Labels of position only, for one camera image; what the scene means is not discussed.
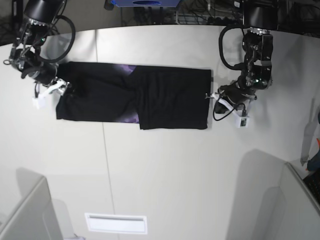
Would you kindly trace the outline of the grey left desk partition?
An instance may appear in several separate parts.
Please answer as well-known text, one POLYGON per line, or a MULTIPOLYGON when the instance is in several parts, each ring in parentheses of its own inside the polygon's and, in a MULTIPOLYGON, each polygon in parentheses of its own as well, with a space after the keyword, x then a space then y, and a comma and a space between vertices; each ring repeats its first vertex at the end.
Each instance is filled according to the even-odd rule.
POLYGON ((40 177, 0 227, 2 240, 62 240, 47 179, 40 177))

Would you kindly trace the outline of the grey right desk partition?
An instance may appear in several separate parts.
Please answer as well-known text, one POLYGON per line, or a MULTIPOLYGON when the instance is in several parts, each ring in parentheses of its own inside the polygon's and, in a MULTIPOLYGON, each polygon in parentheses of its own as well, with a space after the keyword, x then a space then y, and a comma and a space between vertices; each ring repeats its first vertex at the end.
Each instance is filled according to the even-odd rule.
POLYGON ((290 163, 286 163, 282 171, 280 189, 285 199, 285 210, 276 239, 318 240, 319 205, 290 163))

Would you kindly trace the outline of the teal and orange object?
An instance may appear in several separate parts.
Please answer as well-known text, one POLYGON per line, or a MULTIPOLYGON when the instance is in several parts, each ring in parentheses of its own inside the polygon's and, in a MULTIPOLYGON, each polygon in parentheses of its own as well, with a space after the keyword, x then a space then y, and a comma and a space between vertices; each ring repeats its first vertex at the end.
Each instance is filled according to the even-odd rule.
POLYGON ((307 162, 306 170, 309 172, 316 171, 320 168, 320 150, 307 162))

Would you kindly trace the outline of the black keyboard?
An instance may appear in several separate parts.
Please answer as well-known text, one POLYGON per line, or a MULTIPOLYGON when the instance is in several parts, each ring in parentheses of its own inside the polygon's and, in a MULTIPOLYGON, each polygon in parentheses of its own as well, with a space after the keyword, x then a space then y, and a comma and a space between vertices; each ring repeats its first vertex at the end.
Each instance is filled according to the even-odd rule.
POLYGON ((313 174, 305 177, 303 181, 316 201, 320 203, 320 173, 314 172, 313 174))

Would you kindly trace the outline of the blue box with oval hole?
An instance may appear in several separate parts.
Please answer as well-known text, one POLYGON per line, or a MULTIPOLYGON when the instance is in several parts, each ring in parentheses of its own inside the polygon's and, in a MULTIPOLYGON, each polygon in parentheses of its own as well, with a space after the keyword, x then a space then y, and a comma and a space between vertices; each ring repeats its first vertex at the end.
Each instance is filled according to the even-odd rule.
POLYGON ((172 7, 175 8, 180 0, 111 0, 119 8, 127 7, 172 7))

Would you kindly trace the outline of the black graphic T-shirt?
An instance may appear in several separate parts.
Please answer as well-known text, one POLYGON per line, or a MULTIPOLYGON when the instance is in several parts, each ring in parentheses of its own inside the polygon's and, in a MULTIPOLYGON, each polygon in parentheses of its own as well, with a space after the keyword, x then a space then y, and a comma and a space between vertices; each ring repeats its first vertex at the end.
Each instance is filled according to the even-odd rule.
POLYGON ((142 130, 208 127, 209 69, 68 62, 57 75, 71 85, 56 106, 59 120, 137 123, 142 130))

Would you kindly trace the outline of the grey desk partition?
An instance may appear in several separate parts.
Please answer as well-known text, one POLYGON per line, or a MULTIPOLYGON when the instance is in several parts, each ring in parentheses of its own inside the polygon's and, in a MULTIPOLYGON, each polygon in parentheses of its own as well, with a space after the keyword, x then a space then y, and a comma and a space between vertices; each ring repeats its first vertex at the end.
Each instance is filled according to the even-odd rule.
POLYGON ((286 163, 282 171, 280 189, 285 199, 285 210, 276 239, 318 240, 319 205, 290 163, 286 163))
POLYGON ((0 227, 2 240, 62 240, 47 179, 40 177, 0 227))

